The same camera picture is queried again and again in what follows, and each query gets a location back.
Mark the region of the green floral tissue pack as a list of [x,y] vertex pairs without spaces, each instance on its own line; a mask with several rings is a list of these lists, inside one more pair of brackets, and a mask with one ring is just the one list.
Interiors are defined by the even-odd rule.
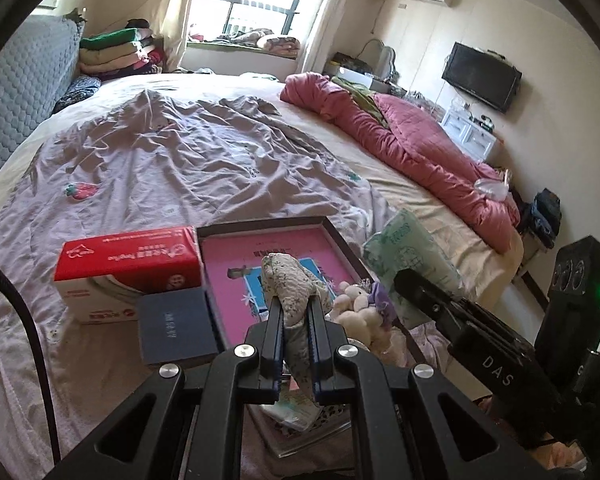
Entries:
[[457,267],[406,209],[398,211],[380,232],[367,240],[363,245],[363,261],[388,290],[397,316],[409,330],[428,322],[429,318],[395,291],[393,280],[397,272],[413,269],[450,295],[466,292]]

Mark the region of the cream teddy bear plush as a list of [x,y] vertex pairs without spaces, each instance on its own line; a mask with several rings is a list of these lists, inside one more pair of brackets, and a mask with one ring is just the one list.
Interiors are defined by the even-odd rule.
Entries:
[[392,326],[388,330],[381,326],[380,314],[368,302],[370,292],[362,285],[341,282],[338,288],[340,294],[332,301],[327,320],[341,325],[347,338],[382,356],[390,349]]

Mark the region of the grey speckled sock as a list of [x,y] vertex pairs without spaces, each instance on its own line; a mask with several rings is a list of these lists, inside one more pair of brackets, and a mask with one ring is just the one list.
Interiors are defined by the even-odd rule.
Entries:
[[331,310],[328,286],[299,260],[282,252],[272,252],[262,259],[261,282],[266,303],[278,298],[283,310],[285,361],[291,376],[300,390],[314,399],[305,312],[313,296],[317,298],[322,314]]

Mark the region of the dark navy small box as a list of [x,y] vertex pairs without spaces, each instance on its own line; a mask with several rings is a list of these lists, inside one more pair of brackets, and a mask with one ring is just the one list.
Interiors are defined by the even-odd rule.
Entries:
[[136,311],[140,356],[147,367],[173,363],[187,370],[219,354],[202,287],[141,296]]

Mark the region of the dark clothes pile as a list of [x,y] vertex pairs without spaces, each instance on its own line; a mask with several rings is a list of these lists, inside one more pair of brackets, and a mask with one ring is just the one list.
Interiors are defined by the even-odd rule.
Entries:
[[524,205],[519,228],[522,233],[531,232],[541,244],[552,249],[562,224],[560,198],[548,188],[536,194],[532,203]]

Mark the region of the white drawer cabinet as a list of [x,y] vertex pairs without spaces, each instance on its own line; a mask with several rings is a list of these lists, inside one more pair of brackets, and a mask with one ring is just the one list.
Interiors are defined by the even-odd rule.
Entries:
[[479,126],[464,110],[448,110],[440,126],[465,155],[493,165],[502,147],[493,133]]

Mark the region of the red and white tissue box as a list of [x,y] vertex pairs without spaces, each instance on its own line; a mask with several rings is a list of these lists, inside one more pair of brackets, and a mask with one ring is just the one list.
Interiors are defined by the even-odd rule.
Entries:
[[76,321],[134,321],[139,297],[196,288],[203,262],[196,229],[170,226],[66,242],[53,284]]

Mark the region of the pink book in tray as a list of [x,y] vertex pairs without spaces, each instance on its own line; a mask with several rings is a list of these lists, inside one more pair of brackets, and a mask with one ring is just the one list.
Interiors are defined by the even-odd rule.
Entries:
[[349,341],[381,362],[409,367],[421,361],[417,344],[364,264],[325,217],[251,220],[204,226],[197,232],[211,307],[225,346],[281,304],[283,385],[273,405],[252,418],[273,454],[286,458],[349,429],[347,408],[321,408],[311,385],[307,306],[329,321],[343,318]]

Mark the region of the pink rolled comforter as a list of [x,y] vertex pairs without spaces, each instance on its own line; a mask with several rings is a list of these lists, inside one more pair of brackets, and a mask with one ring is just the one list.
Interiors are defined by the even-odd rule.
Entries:
[[338,77],[293,74],[280,99],[340,128],[381,162],[437,197],[500,254],[509,251],[520,221],[513,200],[494,200],[475,188],[500,175],[466,155],[434,118],[403,99]]

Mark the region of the electric fan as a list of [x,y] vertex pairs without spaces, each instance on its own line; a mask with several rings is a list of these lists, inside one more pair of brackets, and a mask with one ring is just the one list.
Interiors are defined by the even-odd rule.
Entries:
[[379,53],[378,61],[373,68],[373,76],[382,81],[390,80],[395,73],[395,51],[385,46]]

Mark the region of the mauve strawberry bed quilt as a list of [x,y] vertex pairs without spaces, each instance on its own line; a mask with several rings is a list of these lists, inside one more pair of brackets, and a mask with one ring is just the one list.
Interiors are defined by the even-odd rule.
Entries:
[[68,240],[325,216],[361,248],[392,216],[316,116],[259,96],[143,90],[56,127],[0,210],[0,270],[36,323],[62,452],[148,376],[132,322],[83,325],[53,283]]

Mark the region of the blankets on window sill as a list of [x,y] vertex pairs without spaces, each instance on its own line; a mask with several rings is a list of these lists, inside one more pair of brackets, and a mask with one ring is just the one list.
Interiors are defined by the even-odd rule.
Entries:
[[189,38],[189,44],[210,49],[261,51],[283,58],[296,58],[300,52],[300,41],[294,36],[274,34],[270,29],[258,28],[249,32],[222,34],[215,39]]

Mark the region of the stack of folded blankets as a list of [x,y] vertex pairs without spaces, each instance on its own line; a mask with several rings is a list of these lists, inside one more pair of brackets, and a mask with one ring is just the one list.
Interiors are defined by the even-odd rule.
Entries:
[[155,37],[144,18],[132,18],[123,28],[83,38],[79,44],[79,71],[101,81],[161,74],[164,63],[163,39]]

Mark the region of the grey quilted headboard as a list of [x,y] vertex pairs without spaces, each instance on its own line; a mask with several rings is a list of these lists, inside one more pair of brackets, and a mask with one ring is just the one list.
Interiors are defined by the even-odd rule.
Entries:
[[0,51],[0,170],[70,87],[83,30],[68,15],[31,15]]

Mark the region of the black wall television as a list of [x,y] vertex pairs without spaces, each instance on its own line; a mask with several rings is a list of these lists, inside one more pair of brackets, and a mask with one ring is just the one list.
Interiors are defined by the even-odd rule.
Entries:
[[455,42],[442,79],[452,87],[506,113],[517,94],[522,74],[498,56]]

